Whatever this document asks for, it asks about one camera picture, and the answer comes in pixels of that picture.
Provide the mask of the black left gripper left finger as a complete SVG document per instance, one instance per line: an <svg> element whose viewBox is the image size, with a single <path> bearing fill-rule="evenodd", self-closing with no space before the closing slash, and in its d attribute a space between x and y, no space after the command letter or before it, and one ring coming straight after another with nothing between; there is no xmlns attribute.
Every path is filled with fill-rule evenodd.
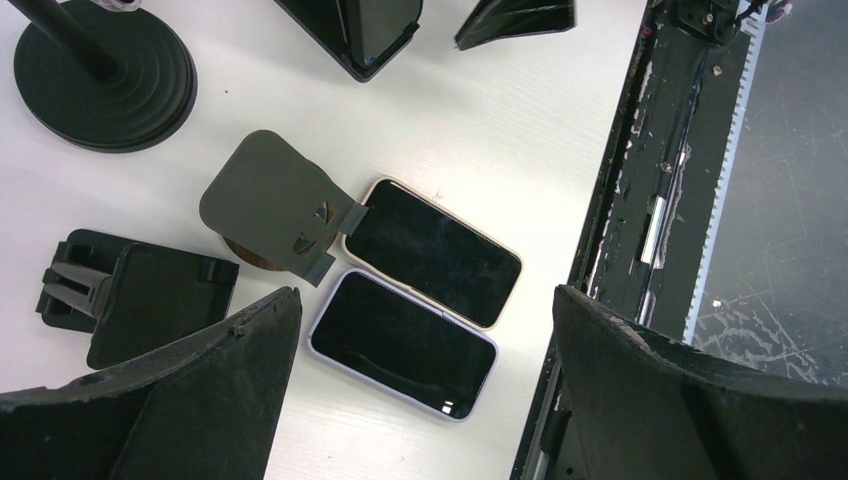
<svg viewBox="0 0 848 480"><path fill-rule="evenodd" d="M300 338L282 287L69 384L1 397L5 479L260 479Z"/></svg>

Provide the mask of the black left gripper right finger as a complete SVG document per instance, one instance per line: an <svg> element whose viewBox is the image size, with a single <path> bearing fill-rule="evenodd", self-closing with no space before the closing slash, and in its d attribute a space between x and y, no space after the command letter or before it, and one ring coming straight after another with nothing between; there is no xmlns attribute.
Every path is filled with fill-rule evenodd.
<svg viewBox="0 0 848 480"><path fill-rule="evenodd" d="M561 285L554 340L592 479L843 479L847 392L733 363Z"/></svg>

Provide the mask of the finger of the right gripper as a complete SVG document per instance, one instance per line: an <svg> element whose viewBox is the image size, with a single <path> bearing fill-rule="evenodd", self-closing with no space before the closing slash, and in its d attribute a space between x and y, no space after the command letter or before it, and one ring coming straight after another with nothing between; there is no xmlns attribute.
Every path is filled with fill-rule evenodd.
<svg viewBox="0 0 848 480"><path fill-rule="evenodd" d="M565 32L576 25L574 0L479 1L454 37L460 51L496 40Z"/></svg>

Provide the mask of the black folding phone stand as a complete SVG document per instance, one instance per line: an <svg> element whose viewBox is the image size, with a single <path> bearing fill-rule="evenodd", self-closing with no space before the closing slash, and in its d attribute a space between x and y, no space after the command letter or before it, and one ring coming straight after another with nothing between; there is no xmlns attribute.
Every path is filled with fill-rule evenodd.
<svg viewBox="0 0 848 480"><path fill-rule="evenodd" d="M60 242L36 306L51 327L88 333L95 370L226 317L237 264L88 229Z"/></svg>

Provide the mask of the lilac case smartphone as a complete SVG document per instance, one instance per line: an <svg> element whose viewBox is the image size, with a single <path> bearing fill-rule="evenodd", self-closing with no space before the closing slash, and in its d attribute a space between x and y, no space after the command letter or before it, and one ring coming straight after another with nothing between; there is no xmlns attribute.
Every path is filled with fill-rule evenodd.
<svg viewBox="0 0 848 480"><path fill-rule="evenodd" d="M473 414L498 359L486 335L363 269L340 277L307 343L340 371L450 422Z"/></svg>

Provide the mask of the wood-base phone stand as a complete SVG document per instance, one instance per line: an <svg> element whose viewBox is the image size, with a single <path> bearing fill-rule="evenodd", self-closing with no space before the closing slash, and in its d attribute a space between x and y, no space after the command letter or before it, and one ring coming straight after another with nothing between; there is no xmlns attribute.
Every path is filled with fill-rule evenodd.
<svg viewBox="0 0 848 480"><path fill-rule="evenodd" d="M242 140L199 202L208 228L313 286L335 261L329 245L367 211L269 130Z"/></svg>

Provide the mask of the cream case smartphone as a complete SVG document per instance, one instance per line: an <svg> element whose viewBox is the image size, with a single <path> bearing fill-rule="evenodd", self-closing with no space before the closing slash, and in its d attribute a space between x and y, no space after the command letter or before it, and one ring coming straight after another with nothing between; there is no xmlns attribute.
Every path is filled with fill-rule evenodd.
<svg viewBox="0 0 848 480"><path fill-rule="evenodd" d="M343 240L349 255L478 329L494 327L522 272L516 253L395 179L377 180L363 206Z"/></svg>

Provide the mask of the black small phone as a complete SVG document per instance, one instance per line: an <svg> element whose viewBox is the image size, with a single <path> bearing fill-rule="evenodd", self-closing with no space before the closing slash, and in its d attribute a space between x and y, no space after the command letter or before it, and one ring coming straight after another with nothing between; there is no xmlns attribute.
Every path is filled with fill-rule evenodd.
<svg viewBox="0 0 848 480"><path fill-rule="evenodd" d="M280 0L353 79L370 81L419 29L421 0Z"/></svg>

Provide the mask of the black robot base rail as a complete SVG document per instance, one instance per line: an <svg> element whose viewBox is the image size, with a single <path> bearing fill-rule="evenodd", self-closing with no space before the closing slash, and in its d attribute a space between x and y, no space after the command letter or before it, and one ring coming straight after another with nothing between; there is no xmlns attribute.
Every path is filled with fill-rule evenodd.
<svg viewBox="0 0 848 480"><path fill-rule="evenodd" d="M741 23L764 4L647 4L564 284L683 344L747 49ZM512 477L592 479L553 335L554 323Z"/></svg>

